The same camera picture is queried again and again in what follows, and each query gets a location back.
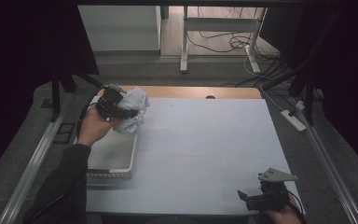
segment white cloth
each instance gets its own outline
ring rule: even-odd
[[[138,110],[138,115],[132,119],[123,119],[120,124],[113,128],[113,131],[117,133],[136,132],[138,125],[144,122],[144,114],[146,113],[146,108],[148,106],[150,106],[150,104],[144,90],[136,87],[132,91],[128,91],[120,103],[118,103],[118,107]]]

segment human hand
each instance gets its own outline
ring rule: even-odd
[[[291,194],[289,194],[290,203],[296,206],[296,202]],[[286,205],[279,212],[277,211],[264,211],[264,213],[269,216],[274,224],[301,224],[300,219],[298,219],[295,211]]]
[[[106,121],[101,118],[97,109],[92,108],[87,111],[86,116],[83,118],[77,142],[78,144],[91,147],[95,142],[104,138],[109,130],[120,122],[121,119],[111,119]]]

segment black curtain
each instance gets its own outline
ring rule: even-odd
[[[0,157],[53,72],[99,74],[77,5],[1,0]]]
[[[358,0],[345,7],[316,65],[324,113],[358,154]]]

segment white wall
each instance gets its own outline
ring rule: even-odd
[[[93,51],[159,50],[159,7],[78,8]]]

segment person's arm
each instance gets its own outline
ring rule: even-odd
[[[290,203],[296,207],[296,202],[293,196],[289,194],[289,197]],[[296,212],[288,205],[286,205],[279,212],[268,210],[264,211],[264,213],[272,219],[274,224],[301,224]]]
[[[82,122],[77,144],[67,148],[59,167],[38,191],[24,223],[86,223],[86,171],[91,146],[120,120],[103,120],[95,108]]]

